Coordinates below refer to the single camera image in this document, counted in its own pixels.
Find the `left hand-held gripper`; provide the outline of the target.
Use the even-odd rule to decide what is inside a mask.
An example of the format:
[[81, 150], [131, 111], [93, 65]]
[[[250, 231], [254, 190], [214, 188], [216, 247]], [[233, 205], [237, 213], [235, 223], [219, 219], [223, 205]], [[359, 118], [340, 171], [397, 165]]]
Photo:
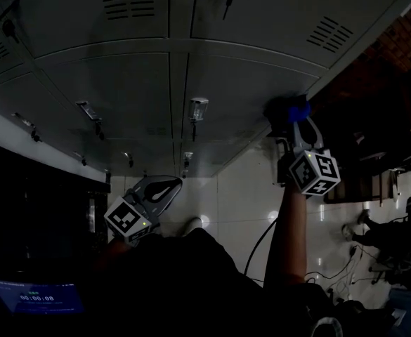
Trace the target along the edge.
[[107, 228], [115, 238], [136, 246], [138, 240], [157, 232], [159, 216], [180, 192], [183, 181], [175, 176], [146, 176], [105, 213]]

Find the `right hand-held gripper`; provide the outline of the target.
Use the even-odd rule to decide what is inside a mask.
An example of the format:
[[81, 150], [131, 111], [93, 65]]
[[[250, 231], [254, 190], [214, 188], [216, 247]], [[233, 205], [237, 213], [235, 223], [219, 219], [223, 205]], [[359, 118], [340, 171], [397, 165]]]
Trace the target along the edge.
[[336, 159], [329, 149], [323, 149], [322, 134], [310, 117], [302, 122], [302, 137], [299, 123], [293, 123], [294, 149], [303, 149], [303, 143], [309, 150], [293, 153], [288, 145], [280, 150], [277, 184], [285, 187], [294, 181], [300, 193], [323, 196], [341, 182], [341, 177]]

